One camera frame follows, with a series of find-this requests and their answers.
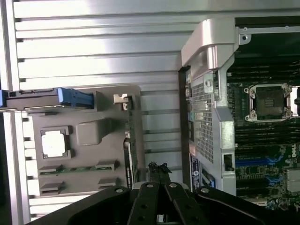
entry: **cpu socket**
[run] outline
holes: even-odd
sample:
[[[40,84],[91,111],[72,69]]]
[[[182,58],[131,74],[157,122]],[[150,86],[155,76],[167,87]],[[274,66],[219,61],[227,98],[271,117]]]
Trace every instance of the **cpu socket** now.
[[[249,114],[245,120],[266,123],[290,119],[293,116],[291,111],[292,91],[293,87],[286,83],[258,84],[244,88],[244,92],[249,95]]]

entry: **perforated metal grille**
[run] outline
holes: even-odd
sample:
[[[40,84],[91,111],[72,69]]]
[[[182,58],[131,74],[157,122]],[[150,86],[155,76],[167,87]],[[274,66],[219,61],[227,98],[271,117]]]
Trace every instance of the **perforated metal grille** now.
[[[201,83],[192,88],[193,111],[195,113],[194,132],[197,151],[213,163],[212,146],[212,95],[204,92],[204,84]]]

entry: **mesh vent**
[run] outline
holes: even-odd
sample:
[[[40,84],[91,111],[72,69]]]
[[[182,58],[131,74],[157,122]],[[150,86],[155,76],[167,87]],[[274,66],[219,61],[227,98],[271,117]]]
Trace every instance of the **mesh vent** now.
[[[204,92],[203,83],[192,88],[194,131],[197,151],[213,163],[211,94]]]

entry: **motherboard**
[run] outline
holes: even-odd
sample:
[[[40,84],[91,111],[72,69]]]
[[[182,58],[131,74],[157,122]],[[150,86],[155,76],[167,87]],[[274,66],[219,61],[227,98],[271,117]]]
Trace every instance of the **motherboard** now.
[[[300,62],[236,58],[227,71],[237,196],[300,211]]]

